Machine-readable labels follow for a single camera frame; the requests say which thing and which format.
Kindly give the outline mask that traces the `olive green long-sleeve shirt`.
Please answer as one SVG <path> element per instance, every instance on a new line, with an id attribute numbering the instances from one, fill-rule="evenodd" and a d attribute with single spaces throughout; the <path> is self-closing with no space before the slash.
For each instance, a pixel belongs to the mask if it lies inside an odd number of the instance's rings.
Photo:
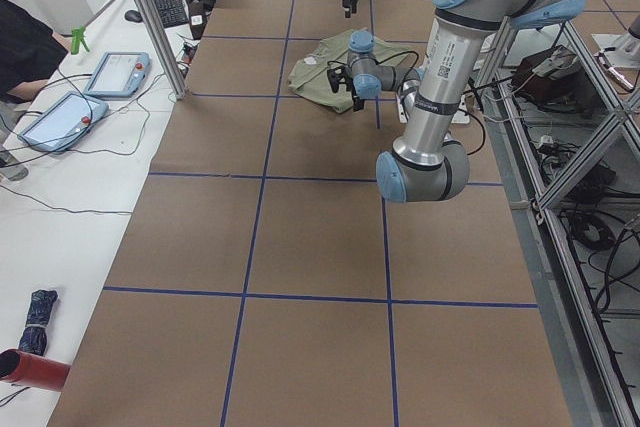
<path id="1" fill-rule="evenodd" d="M 401 64 L 412 53 L 406 46 L 394 46 L 366 29 L 347 30 L 321 40 L 313 52 L 298 60 L 289 74 L 288 87 L 313 103 L 345 113 L 353 110 L 351 94 L 344 86 L 337 94 L 331 92 L 328 66 L 345 64 L 350 83 L 366 102 L 383 92 L 402 91 L 421 79 L 419 71 Z M 317 64 L 306 65 L 307 56 L 315 57 Z"/>

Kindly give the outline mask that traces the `seated person dark clothes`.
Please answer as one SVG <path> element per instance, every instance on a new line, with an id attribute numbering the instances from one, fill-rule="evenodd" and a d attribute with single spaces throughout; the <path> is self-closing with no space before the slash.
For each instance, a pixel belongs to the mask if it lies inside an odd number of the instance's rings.
<path id="1" fill-rule="evenodd" d="M 1 100 L 35 99 L 70 52 L 69 38 L 9 0 L 1 0 Z"/>

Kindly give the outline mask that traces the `black computer keyboard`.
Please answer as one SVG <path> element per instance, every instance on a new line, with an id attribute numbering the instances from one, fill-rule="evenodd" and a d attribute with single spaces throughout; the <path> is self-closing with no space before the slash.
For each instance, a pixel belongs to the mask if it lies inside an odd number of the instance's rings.
<path id="1" fill-rule="evenodd" d="M 189 23 L 183 0 L 152 0 L 164 28 Z"/>

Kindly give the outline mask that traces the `black power box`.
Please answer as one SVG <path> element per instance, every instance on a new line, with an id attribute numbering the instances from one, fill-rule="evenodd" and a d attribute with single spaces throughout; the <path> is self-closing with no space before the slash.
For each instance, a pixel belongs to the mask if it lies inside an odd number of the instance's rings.
<path id="1" fill-rule="evenodd" d="M 586 112 L 598 97 L 580 59 L 565 46 L 525 57 L 511 82 L 512 92 L 539 107 L 570 104 Z"/>

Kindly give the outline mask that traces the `black computer mouse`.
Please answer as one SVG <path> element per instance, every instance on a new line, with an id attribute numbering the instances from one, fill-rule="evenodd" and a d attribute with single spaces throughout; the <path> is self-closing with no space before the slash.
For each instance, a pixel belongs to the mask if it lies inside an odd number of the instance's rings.
<path id="1" fill-rule="evenodd" d="M 124 19 L 132 23 L 142 23 L 143 18 L 140 12 L 136 10 L 128 10 L 124 14 Z"/>

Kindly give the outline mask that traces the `upper teach pendant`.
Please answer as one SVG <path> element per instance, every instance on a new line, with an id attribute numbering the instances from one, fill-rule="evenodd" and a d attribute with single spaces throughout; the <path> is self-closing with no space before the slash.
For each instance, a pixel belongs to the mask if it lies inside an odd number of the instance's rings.
<path id="1" fill-rule="evenodd" d="M 146 52 L 106 52 L 94 69 L 83 93 L 103 100 L 132 97 L 150 68 Z"/>

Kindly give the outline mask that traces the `teach pendant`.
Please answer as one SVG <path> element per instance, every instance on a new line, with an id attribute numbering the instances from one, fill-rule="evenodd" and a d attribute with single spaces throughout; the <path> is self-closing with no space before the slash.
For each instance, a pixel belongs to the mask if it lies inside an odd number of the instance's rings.
<path id="1" fill-rule="evenodd" d="M 40 152 L 63 152 L 88 134 L 107 110 L 103 100 L 68 92 L 24 128 L 18 139 Z"/>
<path id="2" fill-rule="evenodd" d="M 103 100 L 132 97 L 150 68 L 146 52 L 106 52 L 94 69 L 83 93 Z"/>

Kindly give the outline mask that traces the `green plastic clamp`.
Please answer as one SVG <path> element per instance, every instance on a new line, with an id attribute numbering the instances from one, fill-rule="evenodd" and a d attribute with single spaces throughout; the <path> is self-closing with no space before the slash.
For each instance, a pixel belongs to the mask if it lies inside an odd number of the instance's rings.
<path id="1" fill-rule="evenodd" d="M 84 26 L 74 28 L 71 31 L 70 53 L 72 55 L 77 55 L 80 52 L 81 48 L 83 48 L 86 52 L 90 51 L 85 38 L 85 32 L 86 28 Z"/>

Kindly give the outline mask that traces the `lower teach pendant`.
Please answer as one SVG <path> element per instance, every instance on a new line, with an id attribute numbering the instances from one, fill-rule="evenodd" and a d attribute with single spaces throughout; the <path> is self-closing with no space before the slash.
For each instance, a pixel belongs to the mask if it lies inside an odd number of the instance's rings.
<path id="1" fill-rule="evenodd" d="M 107 110 L 103 100 L 68 92 L 24 128 L 18 139 L 40 152 L 63 152 L 88 134 Z"/>

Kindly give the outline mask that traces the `dark blue rolled cloth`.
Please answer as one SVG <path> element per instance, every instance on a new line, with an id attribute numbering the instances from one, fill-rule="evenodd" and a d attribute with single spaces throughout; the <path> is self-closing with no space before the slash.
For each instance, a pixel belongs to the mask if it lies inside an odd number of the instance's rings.
<path id="1" fill-rule="evenodd" d="M 58 299 L 56 290 L 36 290 L 31 294 L 29 309 L 18 349 L 23 352 L 43 356 L 48 337 L 49 325 L 54 304 Z"/>

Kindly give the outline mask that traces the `red cylinder bottle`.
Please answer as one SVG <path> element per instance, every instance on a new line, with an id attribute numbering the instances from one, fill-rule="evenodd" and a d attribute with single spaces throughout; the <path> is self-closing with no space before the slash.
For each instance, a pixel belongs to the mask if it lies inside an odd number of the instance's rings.
<path id="1" fill-rule="evenodd" d="M 71 366 L 17 349 L 1 353 L 1 381 L 61 392 Z"/>

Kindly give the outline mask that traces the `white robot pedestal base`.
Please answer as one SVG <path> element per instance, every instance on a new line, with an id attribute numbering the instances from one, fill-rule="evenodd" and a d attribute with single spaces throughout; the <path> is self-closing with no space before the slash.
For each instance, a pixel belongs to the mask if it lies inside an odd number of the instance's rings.
<path id="1" fill-rule="evenodd" d="M 451 122 L 453 124 L 469 124 L 470 114 L 467 108 L 465 96 L 462 95 L 456 105 L 453 103 L 441 103 L 429 100 L 416 99 L 417 91 L 408 91 L 406 93 L 396 93 L 395 100 L 399 121 L 406 124 L 410 115 L 415 108 L 415 102 L 418 107 L 423 107 L 426 111 L 441 114 L 452 115 Z"/>

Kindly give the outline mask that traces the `aluminium frame rail structure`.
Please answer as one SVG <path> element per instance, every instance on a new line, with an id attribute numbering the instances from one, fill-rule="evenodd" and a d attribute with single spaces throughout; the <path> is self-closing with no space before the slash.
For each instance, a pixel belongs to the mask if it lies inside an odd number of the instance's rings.
<path id="1" fill-rule="evenodd" d="M 553 240 L 556 255 L 562 266 L 564 281 L 571 294 L 573 308 L 579 317 L 583 335 L 587 339 L 593 362 L 603 383 L 614 423 L 617 426 L 637 426 L 639 417 L 633 406 L 629 388 L 619 369 L 616 354 L 612 351 L 604 327 L 601 325 L 595 299 L 591 296 L 581 270 L 572 257 L 569 241 L 562 232 L 561 222 L 553 212 L 569 191 L 577 186 L 578 182 L 595 167 L 620 138 L 624 138 L 634 152 L 639 151 L 637 129 L 631 125 L 632 119 L 629 117 L 631 104 L 620 98 L 616 89 L 606 80 L 594 56 L 588 51 L 571 22 L 564 22 L 558 27 L 544 27 L 541 33 L 548 36 L 551 41 L 566 42 L 607 110 L 604 120 L 595 127 L 566 167 L 549 184 L 543 182 L 530 143 L 526 141 L 523 124 L 515 118 L 515 104 L 512 101 L 511 92 L 507 89 L 506 80 L 499 76 L 500 68 L 519 34 L 507 18 L 502 21 L 495 34 L 477 81 L 490 83 L 507 97 L 503 104 L 508 113 L 508 121 L 512 124 L 520 153 L 523 155 L 534 187 L 535 195 L 531 208 L 536 213 L 537 222 L 546 227 Z"/>

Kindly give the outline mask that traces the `aluminium frame post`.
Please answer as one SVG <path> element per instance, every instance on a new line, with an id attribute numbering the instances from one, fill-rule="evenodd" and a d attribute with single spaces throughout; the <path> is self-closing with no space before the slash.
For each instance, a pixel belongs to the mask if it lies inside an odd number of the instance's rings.
<path id="1" fill-rule="evenodd" d="M 182 100 L 186 94 L 184 77 L 173 55 L 169 40 L 162 25 L 161 18 L 155 8 L 153 0 L 134 0 L 141 13 L 143 23 L 151 39 L 159 62 L 163 68 L 169 84 L 177 100 Z"/>

